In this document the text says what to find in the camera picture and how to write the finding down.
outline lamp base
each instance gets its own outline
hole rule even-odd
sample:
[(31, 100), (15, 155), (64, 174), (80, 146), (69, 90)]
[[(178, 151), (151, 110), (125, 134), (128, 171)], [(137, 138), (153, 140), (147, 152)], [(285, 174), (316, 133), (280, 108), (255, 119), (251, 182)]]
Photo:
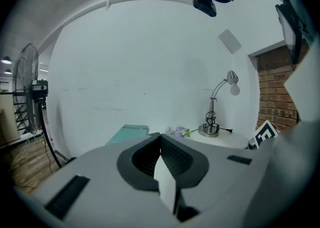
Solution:
[(217, 127), (212, 127), (211, 132), (208, 132), (208, 128), (209, 128), (209, 126), (205, 126), (205, 127), (203, 125), (199, 126), (199, 128), (198, 128), (199, 134), (203, 135), (205, 137), (211, 137), (211, 138), (217, 137), (219, 135), (220, 129), (217, 130)]

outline teal book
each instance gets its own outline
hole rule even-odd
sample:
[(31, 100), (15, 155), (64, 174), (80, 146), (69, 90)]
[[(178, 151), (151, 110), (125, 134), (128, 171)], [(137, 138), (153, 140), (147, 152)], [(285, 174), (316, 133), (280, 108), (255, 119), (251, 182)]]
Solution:
[(110, 140), (106, 145), (113, 143), (124, 142), (131, 139), (146, 136), (149, 132), (148, 126), (140, 125), (124, 125)]

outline standing fan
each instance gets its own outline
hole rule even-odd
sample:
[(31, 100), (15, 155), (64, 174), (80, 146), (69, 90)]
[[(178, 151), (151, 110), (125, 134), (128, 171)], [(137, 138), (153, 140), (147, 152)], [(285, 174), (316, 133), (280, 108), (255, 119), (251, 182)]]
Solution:
[(38, 81), (38, 51), (34, 44), (28, 44), (20, 53), (14, 66), (12, 93), (15, 113), (19, 122), (31, 134), (36, 134), (39, 129), (43, 134), (51, 154), (57, 165), (60, 162), (50, 144), (42, 113), (42, 105), (46, 104), (48, 96), (48, 81)]

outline brick wall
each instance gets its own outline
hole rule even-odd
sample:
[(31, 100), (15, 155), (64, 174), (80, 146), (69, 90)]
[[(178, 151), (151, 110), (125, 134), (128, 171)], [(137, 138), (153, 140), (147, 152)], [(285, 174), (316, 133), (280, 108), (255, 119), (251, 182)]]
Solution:
[[(309, 47), (303, 41), (299, 61)], [(297, 123), (297, 109), (284, 88), (285, 81), (293, 73), (289, 52), (286, 46), (279, 47), (257, 56), (260, 86), (260, 109), (256, 129), (265, 120), (271, 121), (281, 131)]]

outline desk lamp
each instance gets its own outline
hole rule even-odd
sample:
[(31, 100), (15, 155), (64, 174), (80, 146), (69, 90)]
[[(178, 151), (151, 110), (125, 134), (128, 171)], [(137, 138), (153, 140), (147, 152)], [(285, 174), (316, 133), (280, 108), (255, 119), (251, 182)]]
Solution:
[(238, 76), (232, 70), (228, 71), (226, 79), (223, 79), (214, 89), (211, 98), (210, 98), (210, 108), (209, 112), (205, 115), (206, 124), (199, 126), (198, 132), (199, 134), (205, 137), (217, 137), (219, 135), (219, 130), (227, 130), (232, 133), (232, 129), (224, 129), (220, 128), (218, 124), (216, 124), (216, 117), (214, 112), (214, 100), (217, 100), (216, 96), (220, 88), (225, 84), (228, 83), (231, 85), (230, 92), (232, 95), (238, 95), (240, 92), (240, 88), (237, 85), (239, 81)]

